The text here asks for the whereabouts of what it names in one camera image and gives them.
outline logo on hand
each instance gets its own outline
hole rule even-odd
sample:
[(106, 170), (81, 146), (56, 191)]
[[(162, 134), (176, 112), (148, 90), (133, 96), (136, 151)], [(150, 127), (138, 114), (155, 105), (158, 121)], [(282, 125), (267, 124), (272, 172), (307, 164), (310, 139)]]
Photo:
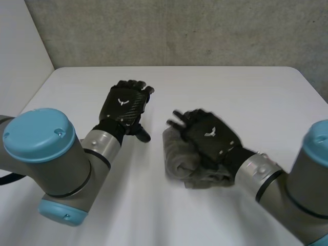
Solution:
[(124, 104), (127, 104), (129, 102), (129, 100), (127, 100), (127, 101), (121, 101), (120, 99), (118, 99), (118, 102), (122, 106)]
[(213, 127), (213, 129), (212, 129), (212, 132), (211, 133), (205, 133), (205, 137), (214, 137), (215, 136), (215, 131), (216, 131), (216, 129), (215, 129), (215, 127)]

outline white wall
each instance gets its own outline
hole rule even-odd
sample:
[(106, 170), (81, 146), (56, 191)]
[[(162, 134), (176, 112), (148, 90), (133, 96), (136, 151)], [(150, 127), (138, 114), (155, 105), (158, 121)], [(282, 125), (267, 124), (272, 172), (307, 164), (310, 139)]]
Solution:
[(0, 114), (18, 115), (54, 68), (23, 0), (0, 0)]

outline white table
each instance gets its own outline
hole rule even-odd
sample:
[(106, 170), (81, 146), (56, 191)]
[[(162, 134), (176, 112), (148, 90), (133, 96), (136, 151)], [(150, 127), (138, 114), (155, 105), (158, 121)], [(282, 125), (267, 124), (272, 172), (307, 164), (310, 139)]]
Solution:
[(97, 124), (111, 86), (144, 80), (155, 93), (142, 116), (152, 141), (124, 139), (89, 216), (77, 228), (37, 212), (42, 190), (30, 179), (0, 187), (0, 244), (6, 246), (301, 245), (237, 187), (186, 190), (167, 180), (161, 134), (174, 109), (221, 116), (244, 145), (290, 171), (303, 135), (328, 105), (288, 67), (103, 67), (56, 70), (24, 111), (63, 111), (83, 138)]

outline concrete wall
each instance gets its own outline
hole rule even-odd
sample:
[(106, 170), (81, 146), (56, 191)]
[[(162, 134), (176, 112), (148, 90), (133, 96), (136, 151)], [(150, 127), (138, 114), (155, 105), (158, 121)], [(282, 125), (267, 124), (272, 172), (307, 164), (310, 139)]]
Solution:
[(0, 0), (0, 114), (17, 116), (53, 71), (24, 1)]
[(25, 0), (56, 68), (291, 66), (328, 100), (328, 0)]

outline gray wall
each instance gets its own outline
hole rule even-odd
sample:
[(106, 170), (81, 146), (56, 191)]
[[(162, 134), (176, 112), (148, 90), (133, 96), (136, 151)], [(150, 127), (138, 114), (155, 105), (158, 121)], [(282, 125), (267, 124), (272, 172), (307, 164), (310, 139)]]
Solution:
[(328, 0), (25, 0), (56, 68), (291, 66), (328, 100)]

